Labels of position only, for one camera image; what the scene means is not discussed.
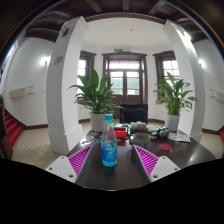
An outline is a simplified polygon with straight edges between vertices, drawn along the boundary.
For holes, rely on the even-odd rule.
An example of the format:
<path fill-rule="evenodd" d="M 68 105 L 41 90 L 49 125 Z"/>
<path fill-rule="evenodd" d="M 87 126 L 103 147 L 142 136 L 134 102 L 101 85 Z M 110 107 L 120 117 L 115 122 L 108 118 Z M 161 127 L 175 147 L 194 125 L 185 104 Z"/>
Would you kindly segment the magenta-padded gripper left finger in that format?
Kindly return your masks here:
<path fill-rule="evenodd" d="M 59 156 L 46 168 L 46 171 L 75 183 L 92 148 L 93 146 L 90 145 L 70 156 Z"/>

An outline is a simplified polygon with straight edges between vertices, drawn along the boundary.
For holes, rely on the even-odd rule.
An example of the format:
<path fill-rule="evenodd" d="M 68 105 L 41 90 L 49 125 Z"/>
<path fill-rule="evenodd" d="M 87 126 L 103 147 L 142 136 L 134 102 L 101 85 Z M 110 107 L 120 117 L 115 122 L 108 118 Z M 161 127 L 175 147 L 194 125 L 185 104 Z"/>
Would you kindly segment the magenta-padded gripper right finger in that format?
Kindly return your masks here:
<path fill-rule="evenodd" d="M 158 157 L 137 145 L 134 145 L 134 149 L 148 179 L 151 182 L 157 181 L 180 170 L 180 168 L 167 156 Z"/>

